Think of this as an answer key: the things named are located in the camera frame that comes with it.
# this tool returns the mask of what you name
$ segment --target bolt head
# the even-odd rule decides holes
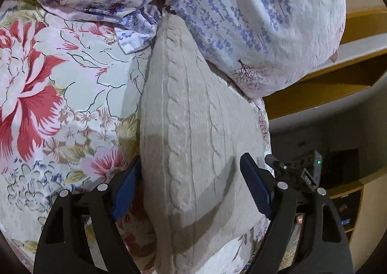
[[[108,189],[108,185],[106,183],[101,183],[97,186],[98,191],[105,191]]]
[[[286,190],[288,188],[288,184],[286,182],[280,181],[277,183],[277,187],[281,190]]]
[[[59,192],[59,196],[61,198],[64,198],[68,195],[68,190],[67,189],[63,189],[61,192]]]
[[[324,188],[317,188],[317,193],[319,195],[326,195],[327,191]]]

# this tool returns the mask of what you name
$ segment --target gray knit pillow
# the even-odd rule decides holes
[[[262,219],[239,170],[245,152],[264,165],[257,114],[209,69],[184,21],[163,17],[141,103],[140,136],[158,274],[196,273]]]

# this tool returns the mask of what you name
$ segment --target floral bedsheet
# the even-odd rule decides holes
[[[59,191],[91,190],[139,154],[151,51],[127,55],[112,24],[65,21],[34,0],[7,0],[0,8],[0,228],[30,271]],[[222,260],[229,266],[220,274],[240,272],[267,226],[263,220],[228,243],[207,269]],[[153,273],[156,240],[141,185],[117,227],[142,273]],[[94,262],[104,268],[92,225],[85,230]]]

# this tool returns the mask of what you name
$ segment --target shelf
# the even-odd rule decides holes
[[[384,55],[386,53],[387,53],[387,48],[384,48],[384,49],[381,49],[381,50],[378,50],[378,51],[375,51],[372,53],[361,55],[361,56],[353,58],[351,60],[344,61],[342,63],[333,64],[331,66],[328,66],[327,68],[322,68],[321,70],[317,70],[317,71],[314,71],[314,72],[307,74],[306,76],[301,78],[295,84],[307,81],[308,79],[312,79],[312,78],[318,77],[320,75],[324,75],[324,74],[329,73],[329,72],[333,72],[333,71],[345,68],[347,66],[351,66],[351,65],[359,63],[359,62],[363,62],[365,60],[369,60],[369,59],[378,57],[380,55]]]
[[[387,10],[368,10],[347,15],[340,44],[387,33]]]
[[[264,97],[269,120],[313,108],[374,85],[387,70],[387,54],[296,83]]]
[[[334,187],[328,190],[328,195],[331,199],[341,198],[349,195],[353,192],[359,191],[363,188],[363,184],[360,181],[353,181],[347,184]]]
[[[350,231],[353,231],[355,229],[355,226],[352,224],[348,224],[344,226],[344,232],[349,233]]]

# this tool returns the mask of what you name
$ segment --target wooden cabinet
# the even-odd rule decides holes
[[[328,195],[335,206],[337,204],[336,208],[340,209],[343,204],[348,206],[351,221],[344,229],[356,271],[369,258],[387,229],[387,168],[332,188]]]

